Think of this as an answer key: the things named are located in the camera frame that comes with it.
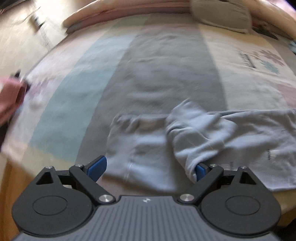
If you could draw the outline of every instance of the floor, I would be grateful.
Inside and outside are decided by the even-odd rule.
[[[0,15],[0,76],[26,73],[65,36],[62,21],[92,0],[27,0]],[[45,21],[39,31],[27,18]]]

